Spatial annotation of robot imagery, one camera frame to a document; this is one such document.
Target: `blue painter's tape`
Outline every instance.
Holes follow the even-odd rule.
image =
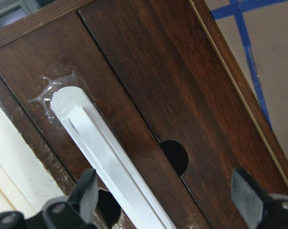
[[[269,125],[271,126],[267,105],[265,102],[263,90],[258,78],[255,62],[251,52],[251,41],[248,35],[248,31],[245,25],[245,20],[243,17],[243,12],[254,10],[259,7],[276,4],[279,2],[284,2],[288,0],[230,0],[230,5],[221,7],[219,9],[215,9],[211,11],[212,15],[215,19],[220,19],[228,16],[234,16],[236,20],[236,24],[238,27],[238,31],[240,34],[240,38],[243,43],[246,60],[249,66],[249,70],[251,73],[251,79],[254,85],[255,92],[257,94],[258,102],[262,112],[264,113]]]

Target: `wood grain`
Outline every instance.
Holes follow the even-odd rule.
[[[57,0],[0,30],[0,47],[94,0]]]
[[[283,179],[288,186],[288,160],[279,145],[272,129],[270,128],[264,114],[261,112],[257,99],[247,83],[242,71],[240,70],[236,59],[234,58],[230,48],[225,42],[219,28],[217,27],[204,0],[191,0],[194,11],[201,22],[207,37],[210,39],[216,53],[219,55],[236,91],[243,101],[247,111],[249,112],[253,123],[256,125],[263,141],[268,148],[270,155],[273,157]]]
[[[18,129],[23,139],[35,152],[43,166],[50,172],[60,189],[70,194],[75,185],[75,179],[66,171],[60,159],[53,149],[45,141],[40,132],[37,131],[28,114],[15,99],[6,84],[0,78],[0,107]]]
[[[234,167],[288,194],[188,1],[99,0],[80,14],[158,141],[186,148],[182,179],[213,228],[247,228],[230,198]]]
[[[0,49],[2,78],[71,174],[79,177],[89,164],[68,134],[48,123],[41,106],[28,101],[47,84],[39,76],[62,55],[87,83],[92,101],[175,225],[210,228],[76,13]]]

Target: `wooden edge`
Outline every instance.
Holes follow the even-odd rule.
[[[204,0],[189,0],[237,93],[288,187],[288,161]]]
[[[11,120],[44,168],[57,182],[64,194],[68,195],[74,188],[75,179],[67,172],[61,161],[36,129],[30,117],[24,111],[12,92],[0,77],[0,107]]]
[[[57,0],[0,30],[0,48],[31,31],[95,0]]]

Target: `black hole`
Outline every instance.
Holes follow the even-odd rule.
[[[103,216],[108,227],[111,228],[117,223],[120,217],[121,208],[110,192],[104,190],[98,191],[98,203],[96,208]]]
[[[188,155],[184,146],[179,142],[168,140],[161,142],[160,147],[178,176],[181,176],[188,165]]]

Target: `white plastic bar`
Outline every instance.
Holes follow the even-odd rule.
[[[136,228],[176,228],[81,88],[60,89],[51,109]]]

